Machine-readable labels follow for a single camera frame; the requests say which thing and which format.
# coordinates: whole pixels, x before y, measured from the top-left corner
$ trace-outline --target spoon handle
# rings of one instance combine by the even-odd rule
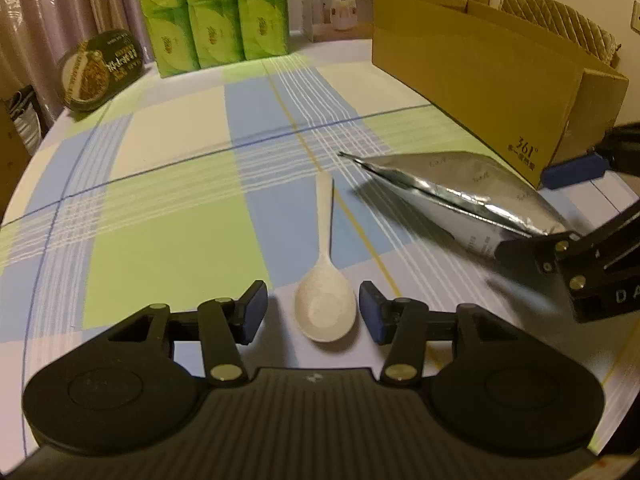
[[[334,178],[331,173],[319,171],[316,175],[316,200],[318,205],[318,251],[329,257],[331,248],[331,212],[334,201]]]

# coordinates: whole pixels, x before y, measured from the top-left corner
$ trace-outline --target wall socket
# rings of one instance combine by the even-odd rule
[[[634,2],[634,13],[631,17],[631,28],[640,34],[640,2]]]

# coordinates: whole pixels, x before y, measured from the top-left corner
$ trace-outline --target stack of tissue packs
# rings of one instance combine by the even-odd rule
[[[238,0],[187,1],[200,66],[242,61]]]
[[[238,7],[247,59],[289,51],[287,0],[238,0]]]
[[[198,70],[187,0],[140,0],[162,77]]]

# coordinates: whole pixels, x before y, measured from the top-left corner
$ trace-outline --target quilted cushion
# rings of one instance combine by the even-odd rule
[[[500,9],[579,44],[609,65],[620,48],[612,34],[555,0],[502,0]]]

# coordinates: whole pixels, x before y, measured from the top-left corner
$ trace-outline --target checkered tablecloth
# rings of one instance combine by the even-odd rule
[[[191,310],[253,280],[271,304],[259,366],[372,367],[385,350],[361,321],[343,340],[295,327],[296,283],[317,256],[314,175],[335,179],[332,257],[351,280],[435,310],[478,303],[589,367],[607,408],[602,448],[639,389],[637,314],[578,325],[558,282],[478,260],[370,180],[359,155],[469,150],[492,155],[423,97],[370,63],[369,41],[161,80],[146,75],[83,120],[63,114],[31,161],[0,229],[0,470],[35,448],[20,394],[37,370],[149,303]],[[591,229],[635,194],[613,174],[544,195]],[[199,348],[176,359],[202,373]],[[425,373],[449,360],[430,345]]]

